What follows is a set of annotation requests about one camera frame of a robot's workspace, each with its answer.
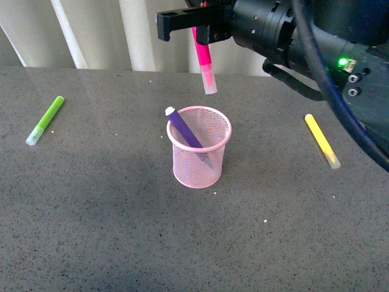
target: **mesh pencil cup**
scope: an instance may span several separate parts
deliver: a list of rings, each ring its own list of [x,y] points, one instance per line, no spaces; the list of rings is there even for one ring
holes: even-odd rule
[[[223,113],[207,106],[190,106],[178,113],[203,148],[189,147],[169,121],[167,134],[173,143],[174,176],[187,187],[209,187],[221,176],[225,144],[232,133],[231,123]]]

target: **green led light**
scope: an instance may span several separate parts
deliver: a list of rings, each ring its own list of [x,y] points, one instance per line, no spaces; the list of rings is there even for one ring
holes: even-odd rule
[[[348,59],[347,58],[340,58],[339,61],[338,61],[338,66],[339,67],[343,67],[344,65],[346,65],[348,62]]]

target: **cable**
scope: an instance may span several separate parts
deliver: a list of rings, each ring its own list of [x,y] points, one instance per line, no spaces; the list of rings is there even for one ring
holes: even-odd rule
[[[263,62],[262,70],[270,74],[274,78],[278,79],[279,81],[282,81],[283,83],[288,85],[288,87],[292,88],[294,91],[297,91],[307,99],[313,100],[314,102],[322,102],[323,100],[325,100],[320,91],[310,88],[303,82],[297,80],[297,78],[291,76],[291,74],[276,67],[269,59],[266,59]]]
[[[353,116],[325,69],[320,50],[308,20],[306,1],[292,0],[292,6],[297,22],[297,29],[305,52],[305,59],[329,106],[359,147],[371,159],[389,172],[389,158],[380,150],[375,141],[372,140]]]

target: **yellow marker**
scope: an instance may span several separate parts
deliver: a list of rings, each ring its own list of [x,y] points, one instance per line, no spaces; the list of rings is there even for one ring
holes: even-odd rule
[[[329,145],[327,139],[324,137],[323,132],[317,125],[314,116],[312,114],[307,114],[305,116],[305,121],[308,124],[308,127],[311,129],[312,134],[315,136],[315,139],[326,156],[331,168],[338,169],[340,167],[340,162]]]

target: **green marker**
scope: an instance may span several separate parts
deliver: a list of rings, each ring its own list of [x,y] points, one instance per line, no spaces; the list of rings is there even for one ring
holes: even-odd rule
[[[51,106],[46,111],[42,119],[39,121],[39,123],[36,125],[34,130],[32,130],[30,136],[27,138],[26,140],[27,145],[34,146],[36,142],[38,142],[44,130],[50,124],[51,120],[53,119],[57,111],[61,108],[63,102],[64,102],[63,97],[57,96],[53,104],[51,104]]]

